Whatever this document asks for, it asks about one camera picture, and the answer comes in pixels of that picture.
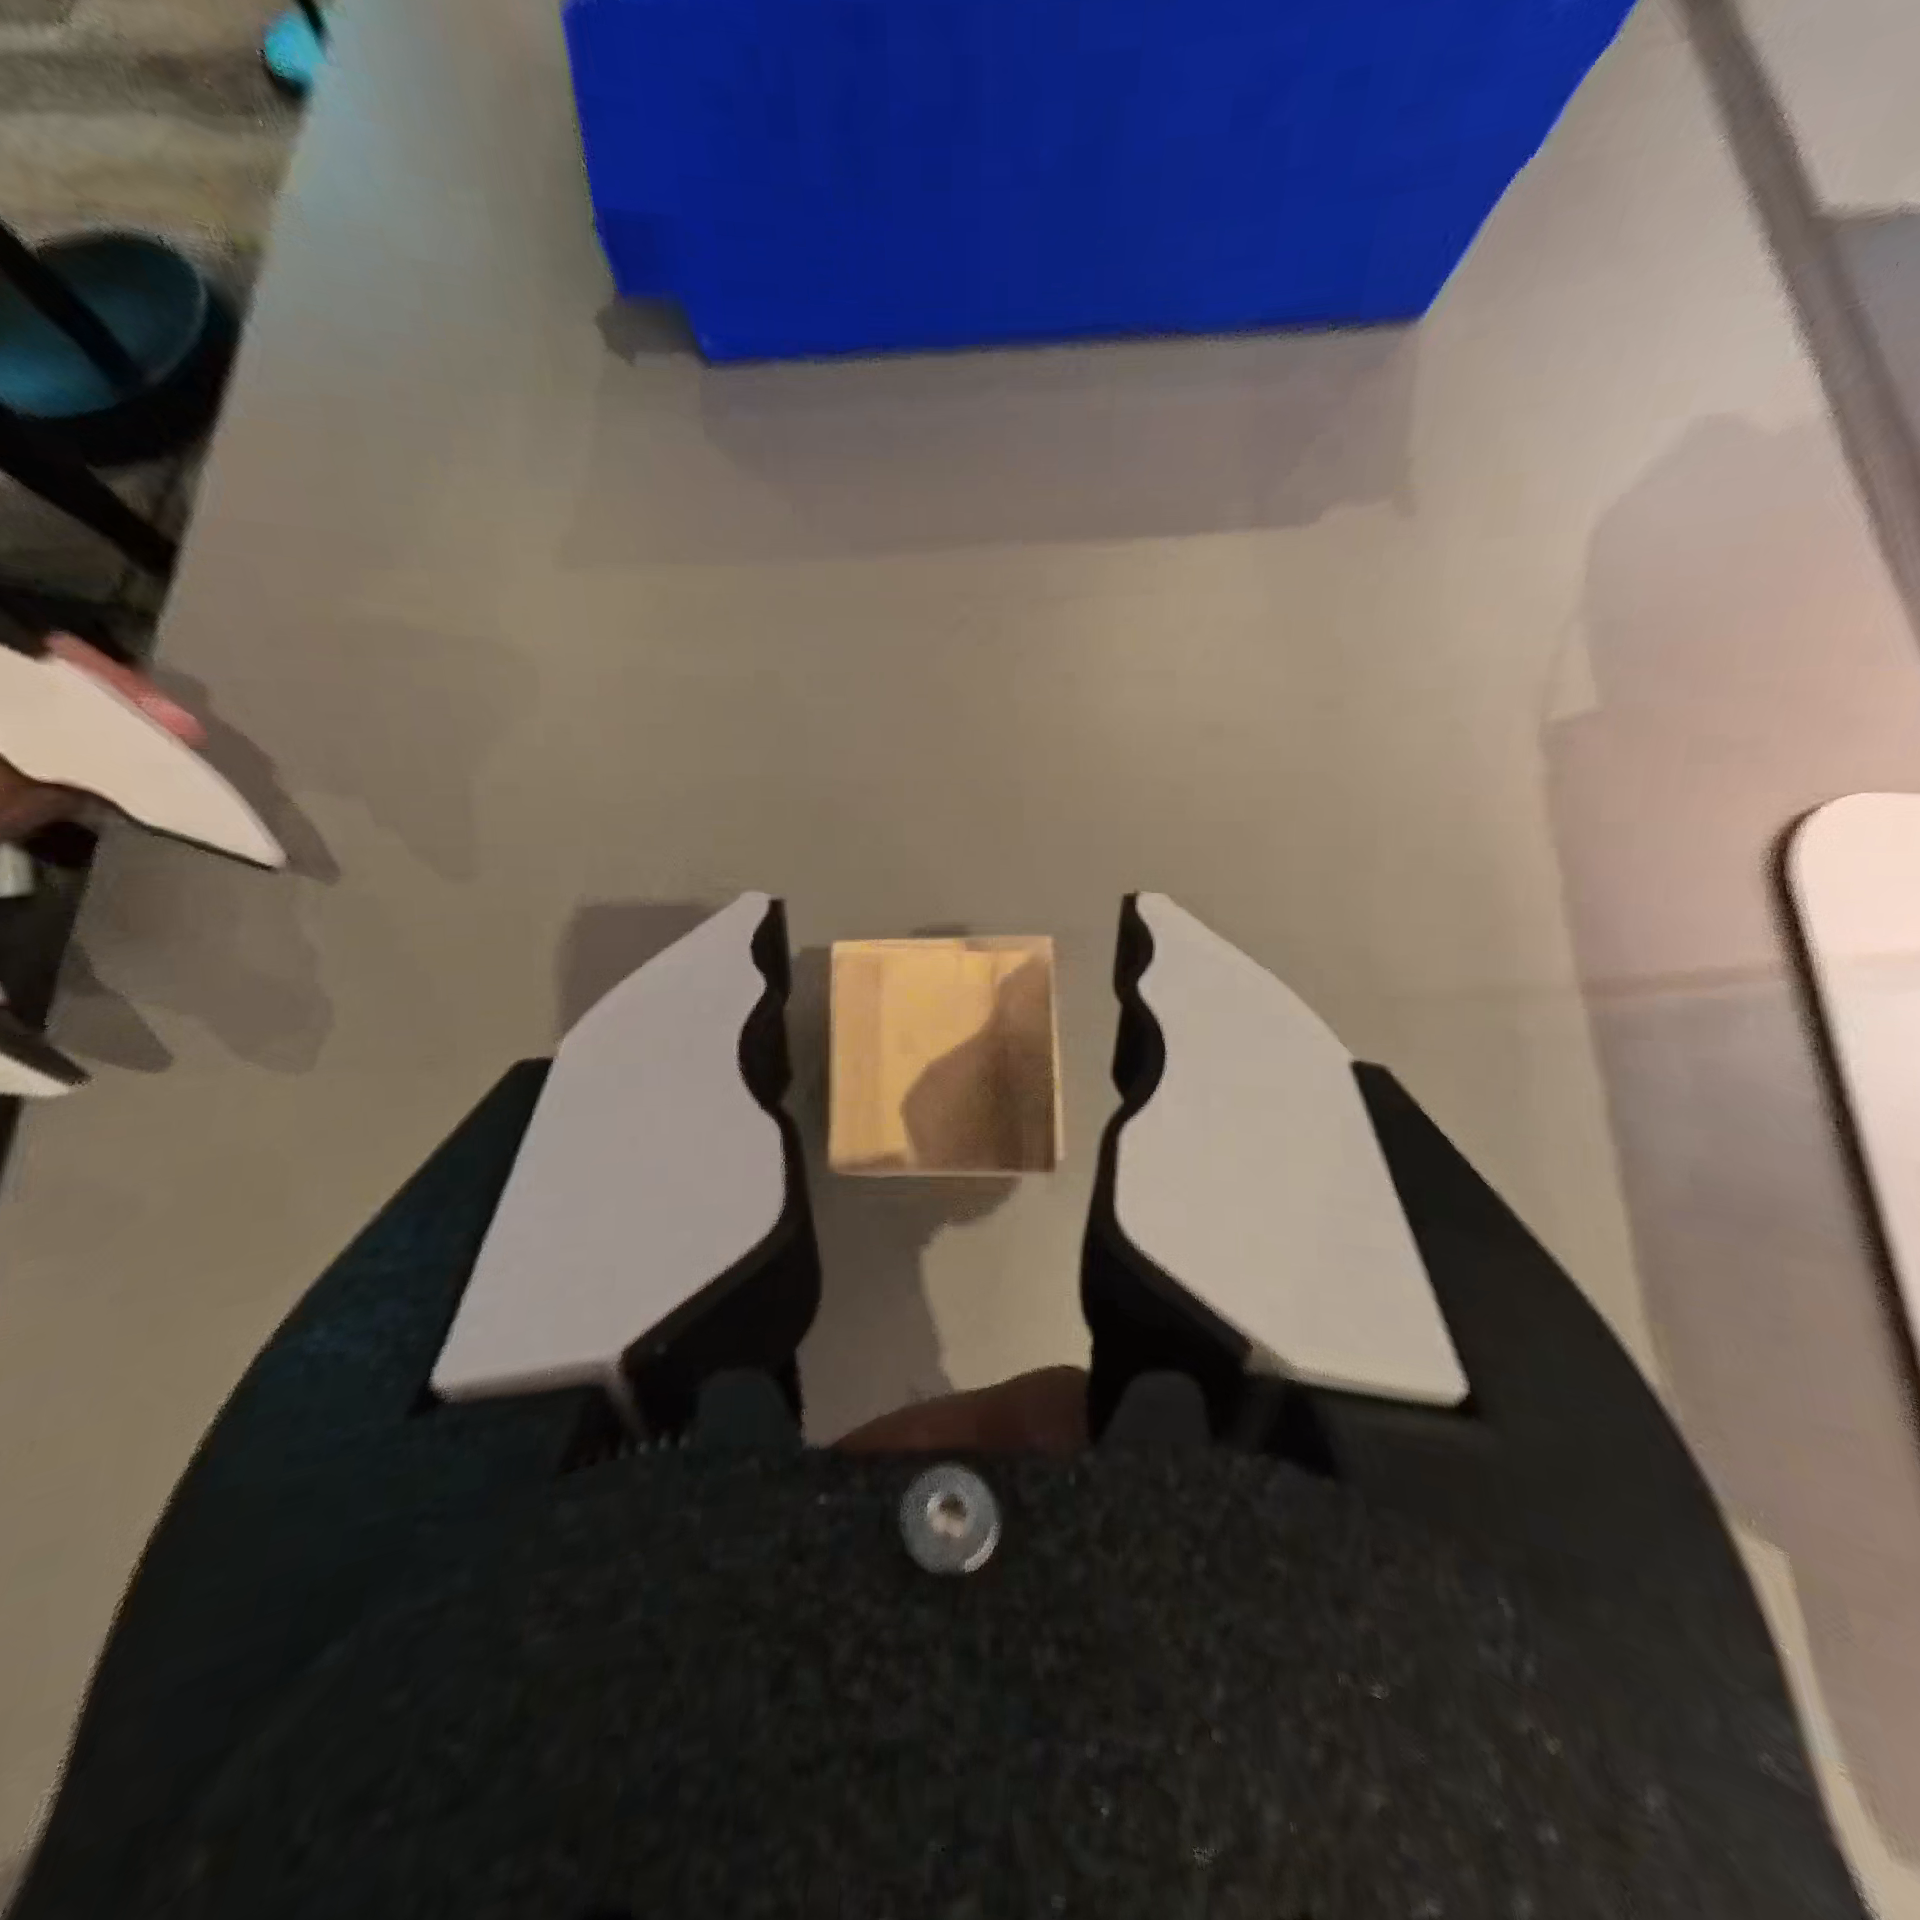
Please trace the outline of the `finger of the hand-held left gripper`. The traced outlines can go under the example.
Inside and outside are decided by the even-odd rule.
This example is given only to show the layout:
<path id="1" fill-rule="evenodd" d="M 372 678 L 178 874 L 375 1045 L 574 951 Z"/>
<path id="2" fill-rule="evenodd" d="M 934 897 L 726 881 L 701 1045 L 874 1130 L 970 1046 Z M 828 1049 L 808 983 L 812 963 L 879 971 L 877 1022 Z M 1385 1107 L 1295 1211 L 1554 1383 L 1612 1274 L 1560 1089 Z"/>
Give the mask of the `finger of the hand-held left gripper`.
<path id="1" fill-rule="evenodd" d="M 1 758 L 133 826 L 280 871 L 285 850 L 238 786 L 118 685 L 56 653 L 1 657 Z"/>
<path id="2" fill-rule="evenodd" d="M 24 1017 L 1 1006 L 1 1098 L 66 1098 L 89 1083 L 89 1071 L 66 1058 Z"/>

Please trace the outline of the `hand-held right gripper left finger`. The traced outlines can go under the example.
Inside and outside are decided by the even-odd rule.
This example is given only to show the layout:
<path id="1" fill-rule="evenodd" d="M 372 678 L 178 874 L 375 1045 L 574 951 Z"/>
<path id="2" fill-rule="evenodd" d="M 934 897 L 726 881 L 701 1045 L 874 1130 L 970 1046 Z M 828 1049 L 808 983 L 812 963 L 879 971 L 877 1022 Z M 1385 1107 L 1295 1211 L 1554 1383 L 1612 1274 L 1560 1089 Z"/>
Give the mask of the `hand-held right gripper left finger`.
<path id="1" fill-rule="evenodd" d="M 748 891 L 570 1025 L 433 1363 L 441 1401 L 693 1404 L 732 1371 L 799 1401 L 823 1262 L 783 1107 L 788 957 L 783 902 Z"/>

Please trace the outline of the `blue plastic bin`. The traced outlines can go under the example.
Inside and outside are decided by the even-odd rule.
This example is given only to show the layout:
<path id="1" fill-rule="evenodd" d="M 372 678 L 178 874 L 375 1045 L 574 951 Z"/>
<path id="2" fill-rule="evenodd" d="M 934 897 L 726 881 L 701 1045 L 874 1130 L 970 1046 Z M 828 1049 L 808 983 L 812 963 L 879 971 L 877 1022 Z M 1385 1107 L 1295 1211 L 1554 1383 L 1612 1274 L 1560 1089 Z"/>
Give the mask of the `blue plastic bin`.
<path id="1" fill-rule="evenodd" d="M 590 2 L 614 291 L 704 359 L 1408 325 L 1623 2 Z"/>

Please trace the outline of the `large plain wooden cube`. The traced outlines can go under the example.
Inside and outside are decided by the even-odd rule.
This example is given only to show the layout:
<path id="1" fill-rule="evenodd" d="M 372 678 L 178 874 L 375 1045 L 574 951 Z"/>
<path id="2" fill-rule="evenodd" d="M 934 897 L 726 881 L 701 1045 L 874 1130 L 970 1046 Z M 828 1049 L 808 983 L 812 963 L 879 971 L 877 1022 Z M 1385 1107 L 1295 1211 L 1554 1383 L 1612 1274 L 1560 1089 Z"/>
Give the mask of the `large plain wooden cube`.
<path id="1" fill-rule="evenodd" d="M 828 1164 L 1002 1181 L 1064 1156 L 1057 953 L 1045 934 L 829 947 Z"/>

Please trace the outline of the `teal chair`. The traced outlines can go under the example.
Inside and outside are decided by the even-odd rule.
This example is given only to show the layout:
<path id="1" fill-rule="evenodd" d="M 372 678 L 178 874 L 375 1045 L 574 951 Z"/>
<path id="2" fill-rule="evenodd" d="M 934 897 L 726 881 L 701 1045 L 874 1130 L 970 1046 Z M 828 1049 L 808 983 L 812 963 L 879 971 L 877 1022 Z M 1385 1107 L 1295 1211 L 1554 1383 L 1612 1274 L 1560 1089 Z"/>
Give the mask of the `teal chair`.
<path id="1" fill-rule="evenodd" d="M 202 441 L 238 339 L 225 291 L 150 233 L 1 229 L 5 413 L 89 466 Z"/>

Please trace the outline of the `person's left hand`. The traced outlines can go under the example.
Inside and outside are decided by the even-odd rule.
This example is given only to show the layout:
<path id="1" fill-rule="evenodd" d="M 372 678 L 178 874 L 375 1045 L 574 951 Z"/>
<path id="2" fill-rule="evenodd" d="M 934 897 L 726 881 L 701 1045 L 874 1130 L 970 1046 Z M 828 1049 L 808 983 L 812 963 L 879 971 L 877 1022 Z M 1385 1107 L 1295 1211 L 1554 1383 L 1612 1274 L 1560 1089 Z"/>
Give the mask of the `person's left hand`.
<path id="1" fill-rule="evenodd" d="M 52 633 L 42 642 L 42 657 L 62 660 L 84 682 L 104 689 L 113 699 L 142 714 L 169 739 L 188 749 L 206 747 L 207 734 L 201 721 L 169 693 L 164 693 L 142 667 L 120 662 L 106 651 L 72 633 Z"/>

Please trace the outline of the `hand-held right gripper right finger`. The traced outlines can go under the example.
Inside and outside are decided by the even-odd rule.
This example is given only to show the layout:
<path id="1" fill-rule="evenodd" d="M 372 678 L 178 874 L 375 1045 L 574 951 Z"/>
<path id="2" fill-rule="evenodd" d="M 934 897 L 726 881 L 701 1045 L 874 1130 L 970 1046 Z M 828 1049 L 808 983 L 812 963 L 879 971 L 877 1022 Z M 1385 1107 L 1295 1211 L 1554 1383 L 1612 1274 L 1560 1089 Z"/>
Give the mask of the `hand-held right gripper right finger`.
<path id="1" fill-rule="evenodd" d="M 1118 1111 L 1082 1241 L 1095 1339 L 1146 1369 L 1460 1409 L 1470 1380 L 1360 1090 L 1310 1001 L 1165 893 L 1121 901 Z"/>

